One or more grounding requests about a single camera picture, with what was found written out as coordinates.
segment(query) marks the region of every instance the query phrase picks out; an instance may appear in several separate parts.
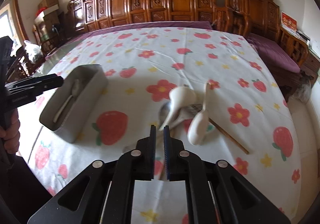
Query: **person's arm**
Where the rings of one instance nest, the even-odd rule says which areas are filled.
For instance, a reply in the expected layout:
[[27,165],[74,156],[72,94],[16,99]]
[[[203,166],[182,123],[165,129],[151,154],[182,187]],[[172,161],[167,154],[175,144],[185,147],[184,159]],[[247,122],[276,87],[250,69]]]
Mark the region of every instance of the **person's arm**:
[[9,154],[15,154],[19,149],[20,139],[20,121],[18,110],[15,109],[11,117],[11,126],[5,131],[0,127],[0,137],[5,140],[4,149]]

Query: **metal screw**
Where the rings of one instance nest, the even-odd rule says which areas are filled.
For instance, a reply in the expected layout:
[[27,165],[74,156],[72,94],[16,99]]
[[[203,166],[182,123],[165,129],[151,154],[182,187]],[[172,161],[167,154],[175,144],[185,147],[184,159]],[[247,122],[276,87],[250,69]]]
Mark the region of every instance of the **metal screw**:
[[100,160],[94,161],[94,162],[92,163],[92,166],[93,166],[94,168],[100,168],[100,167],[103,166],[103,162],[100,161]]
[[228,162],[225,160],[220,160],[218,162],[218,166],[222,167],[222,168],[226,168],[228,166]]
[[139,155],[141,155],[141,151],[140,150],[133,150],[132,152],[131,152],[131,155],[133,156],[133,157],[138,157]]
[[182,157],[188,157],[190,154],[188,151],[182,150],[182,151],[180,151],[179,155]]

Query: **sofa cushion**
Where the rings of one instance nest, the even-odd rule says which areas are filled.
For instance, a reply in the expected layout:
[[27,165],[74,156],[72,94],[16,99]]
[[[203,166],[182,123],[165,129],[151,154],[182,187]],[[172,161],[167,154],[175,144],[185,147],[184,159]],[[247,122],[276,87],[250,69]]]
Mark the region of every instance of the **sofa cushion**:
[[247,41],[255,46],[259,56],[266,64],[272,64],[294,73],[300,72],[299,66],[276,42],[253,33],[249,33]]

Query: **white floral tablecloth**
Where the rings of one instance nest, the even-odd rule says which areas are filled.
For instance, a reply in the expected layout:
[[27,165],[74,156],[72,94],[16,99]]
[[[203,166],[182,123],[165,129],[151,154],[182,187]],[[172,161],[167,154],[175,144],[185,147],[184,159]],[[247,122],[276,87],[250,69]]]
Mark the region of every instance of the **white floral tablecloth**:
[[[76,66],[100,63],[108,86],[74,144],[56,137],[38,119],[54,90],[19,108],[21,151],[36,177],[56,194],[92,161],[121,156],[123,147],[159,125],[169,91],[187,84],[202,102],[211,82],[209,115],[243,144],[244,154],[216,129],[200,146],[187,140],[191,120],[175,138],[202,160],[224,159],[293,218],[300,195],[300,155],[294,124],[271,73],[241,36],[194,28],[145,28],[87,38],[51,70],[66,77]],[[163,168],[157,147],[155,176]],[[137,182],[132,223],[187,223],[183,182]]]

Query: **wooden stick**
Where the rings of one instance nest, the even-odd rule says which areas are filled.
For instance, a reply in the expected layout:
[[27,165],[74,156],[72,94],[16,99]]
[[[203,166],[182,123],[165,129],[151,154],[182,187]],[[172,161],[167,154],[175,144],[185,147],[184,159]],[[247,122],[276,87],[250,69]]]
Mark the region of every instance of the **wooden stick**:
[[236,141],[228,132],[226,132],[222,127],[220,127],[217,123],[215,123],[212,119],[209,118],[209,122],[214,125],[217,130],[219,130],[222,134],[228,137],[234,144],[236,144],[243,152],[249,155],[249,151],[245,149],[238,141]]

